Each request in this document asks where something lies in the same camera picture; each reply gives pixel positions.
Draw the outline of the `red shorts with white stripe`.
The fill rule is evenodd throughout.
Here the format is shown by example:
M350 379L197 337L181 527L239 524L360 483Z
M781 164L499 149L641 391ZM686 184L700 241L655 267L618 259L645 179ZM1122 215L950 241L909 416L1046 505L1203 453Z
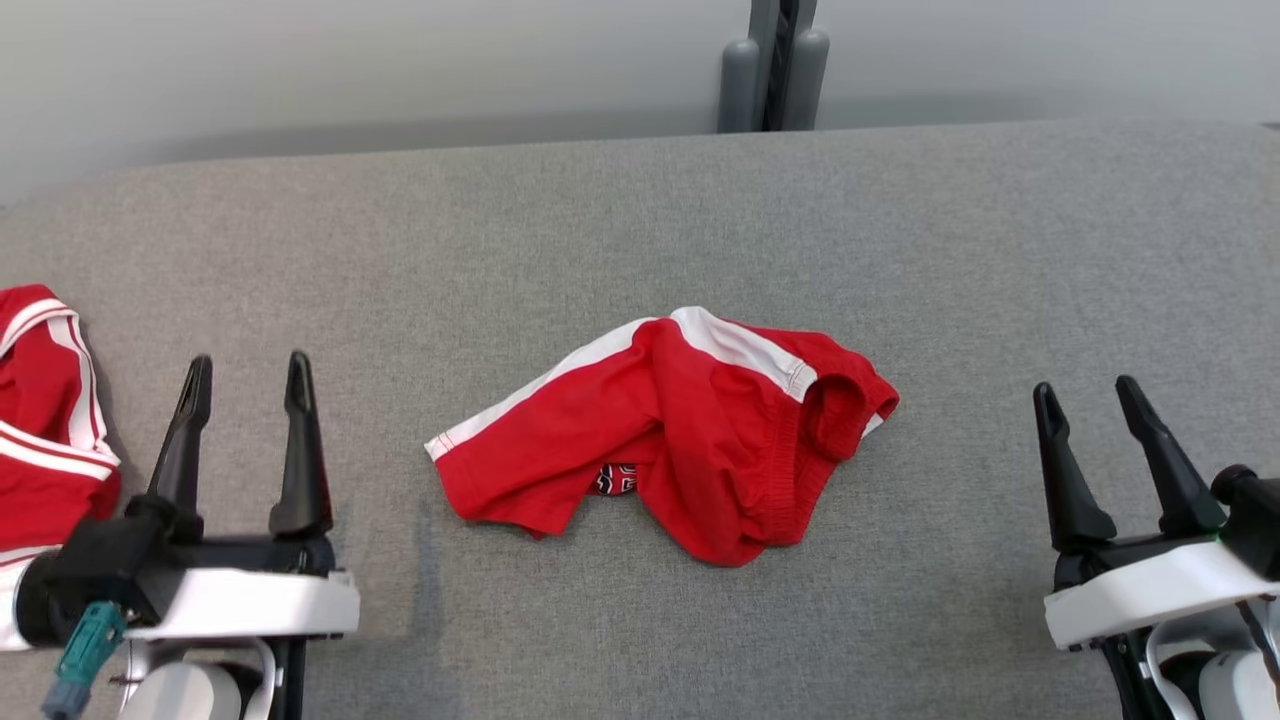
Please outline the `red shorts with white stripe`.
M576 348L424 448L466 521L559 536L586 497L636 495L696 560L741 568L804 538L899 402L826 334L687 306Z

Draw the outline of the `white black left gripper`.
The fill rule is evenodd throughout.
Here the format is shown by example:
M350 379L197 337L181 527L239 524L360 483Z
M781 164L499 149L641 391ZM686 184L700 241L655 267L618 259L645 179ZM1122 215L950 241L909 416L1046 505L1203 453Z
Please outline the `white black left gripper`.
M148 493L183 518L200 519L201 436L212 401L212 360L189 363L157 457ZM278 502L268 528L275 538L312 538L333 528L314 375L308 356L291 354L283 402L288 437ZM133 641L321 638L355 632L361 598L323 537L271 542L219 538L189 550L186 570L157 623L131 628Z

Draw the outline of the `grey rounded post foot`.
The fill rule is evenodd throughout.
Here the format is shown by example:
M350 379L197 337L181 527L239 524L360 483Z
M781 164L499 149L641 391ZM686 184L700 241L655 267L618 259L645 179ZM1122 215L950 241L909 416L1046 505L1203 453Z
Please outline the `grey rounded post foot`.
M760 49L754 38L728 44L719 65L718 135L758 132L756 73Z
M824 31L806 28L795 36L782 106L782 131L814 129L828 53L829 36Z

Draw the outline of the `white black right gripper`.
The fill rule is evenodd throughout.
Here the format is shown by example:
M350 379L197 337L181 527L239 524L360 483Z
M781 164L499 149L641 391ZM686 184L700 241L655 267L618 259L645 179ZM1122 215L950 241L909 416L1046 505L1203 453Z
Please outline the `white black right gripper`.
M1160 530L1217 533L1226 514L1137 379L1119 375L1115 389L1146 455L1162 510ZM1052 548L1070 553L1108 543L1117 529L1082 474L1070 423L1048 382L1033 389L1033 409ZM1059 650L1143 629L1155 633L1156 644L1243 647L1247 630L1236 606L1265 596L1280 600L1280 579L1260 575L1217 541L1184 544L1091 579L1083 557L1064 555L1055 564L1053 592L1044 597L1044 623Z

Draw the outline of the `red white numbered jersey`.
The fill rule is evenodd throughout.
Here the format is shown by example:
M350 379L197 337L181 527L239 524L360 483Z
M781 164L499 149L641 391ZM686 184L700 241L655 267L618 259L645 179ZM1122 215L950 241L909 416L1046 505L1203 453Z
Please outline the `red white numbered jersey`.
M78 313L44 284L0 290L0 653L58 642L20 583L79 521L113 514L120 464Z

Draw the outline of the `grey partition post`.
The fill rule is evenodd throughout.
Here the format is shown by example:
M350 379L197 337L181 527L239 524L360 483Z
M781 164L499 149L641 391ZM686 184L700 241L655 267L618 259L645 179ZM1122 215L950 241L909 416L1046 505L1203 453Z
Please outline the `grey partition post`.
M760 49L756 73L758 131L782 131L782 106L787 88L791 47L795 36L814 28L818 0L751 0L749 38Z

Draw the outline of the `grey fabric sofa seat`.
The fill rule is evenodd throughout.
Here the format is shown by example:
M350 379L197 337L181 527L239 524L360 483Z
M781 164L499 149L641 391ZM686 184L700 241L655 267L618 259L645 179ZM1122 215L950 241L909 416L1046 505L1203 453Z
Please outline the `grey fabric sofa seat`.
M1124 536L1160 506L1114 392L1199 471L1280 475L1280 132L856 129L183 164L0 210L0 288L72 305L128 492L196 354L200 507L259 533L308 354L357 634L307 720L1120 720L1053 647L1032 391ZM900 395L806 538L694 561L635 498L471 527L424 451L588 341L700 305L819 331Z

